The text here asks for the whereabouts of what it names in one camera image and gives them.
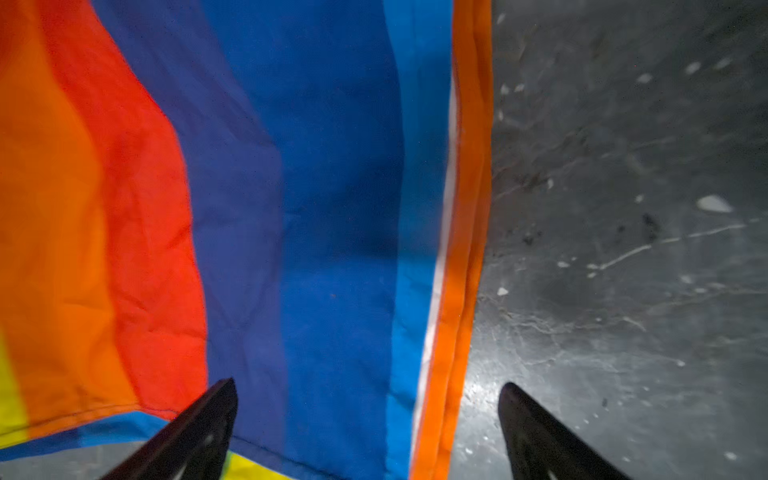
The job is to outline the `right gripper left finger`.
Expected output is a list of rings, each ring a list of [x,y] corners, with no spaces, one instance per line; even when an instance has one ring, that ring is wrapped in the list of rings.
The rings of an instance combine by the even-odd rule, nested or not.
[[[237,410],[235,381],[216,382],[103,479],[219,479]]]

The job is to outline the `rainbow striped shorts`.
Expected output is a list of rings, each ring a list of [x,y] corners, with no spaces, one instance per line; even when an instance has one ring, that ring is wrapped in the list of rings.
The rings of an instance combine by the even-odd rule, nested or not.
[[[232,380],[227,479],[444,479],[490,210],[487,1],[5,1],[1,458]]]

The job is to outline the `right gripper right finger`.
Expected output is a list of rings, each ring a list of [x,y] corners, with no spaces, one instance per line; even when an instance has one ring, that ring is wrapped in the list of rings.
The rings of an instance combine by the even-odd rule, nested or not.
[[[628,479],[518,385],[503,385],[497,411],[513,478]]]

